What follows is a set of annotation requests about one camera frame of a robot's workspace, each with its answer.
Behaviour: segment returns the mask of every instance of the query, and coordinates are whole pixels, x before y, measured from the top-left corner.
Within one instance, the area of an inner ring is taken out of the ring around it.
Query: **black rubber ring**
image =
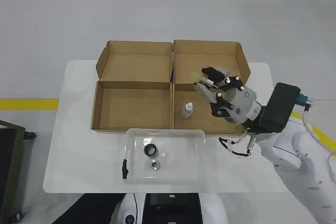
[[[150,149],[154,148],[154,152],[150,154]],[[144,154],[146,154],[148,157],[154,157],[157,154],[157,146],[155,144],[148,144],[144,147]]]

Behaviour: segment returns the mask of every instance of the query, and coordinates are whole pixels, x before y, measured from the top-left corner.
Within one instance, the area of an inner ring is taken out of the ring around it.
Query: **white robot body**
[[[259,135],[256,143],[262,155],[274,164],[289,191],[319,223],[336,224],[336,183],[332,180],[336,178],[336,162],[331,159],[331,175],[330,154],[311,137],[302,121],[290,118],[282,133],[261,141]]]
[[[117,215],[117,224],[126,224],[126,218],[129,215],[134,217],[135,224],[141,224],[143,218],[144,201],[146,199],[145,193],[128,193],[121,202]],[[228,224],[226,211],[217,194],[203,193],[199,194],[200,207],[202,210],[202,219],[204,224]]]

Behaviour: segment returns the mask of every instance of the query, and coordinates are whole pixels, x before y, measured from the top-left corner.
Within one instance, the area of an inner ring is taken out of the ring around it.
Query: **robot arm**
[[[228,72],[212,67],[203,68],[202,74],[195,83],[196,91],[210,103],[213,116],[244,126],[243,137],[250,136],[247,156],[257,143],[286,187],[315,219],[336,223],[336,163],[331,163],[333,171],[328,163],[330,154],[313,139],[301,120],[290,118],[295,104],[309,108],[306,100],[301,101],[304,96],[300,89],[278,83],[263,106],[238,76],[229,77]],[[225,143],[226,149],[234,153],[232,148],[239,141]]]

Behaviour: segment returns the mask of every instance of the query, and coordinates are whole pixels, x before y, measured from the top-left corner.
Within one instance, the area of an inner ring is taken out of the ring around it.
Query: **dark green cart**
[[[24,152],[23,141],[34,139],[36,134],[2,120],[0,125],[0,224],[8,224]]]

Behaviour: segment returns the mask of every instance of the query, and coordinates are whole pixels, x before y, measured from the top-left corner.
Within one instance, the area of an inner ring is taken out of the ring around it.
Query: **connector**
[[[299,105],[299,106],[306,106],[306,105],[308,105],[308,103],[307,103],[308,99],[309,98],[307,96],[305,96],[304,94],[299,94],[298,98],[295,101],[295,104]]]

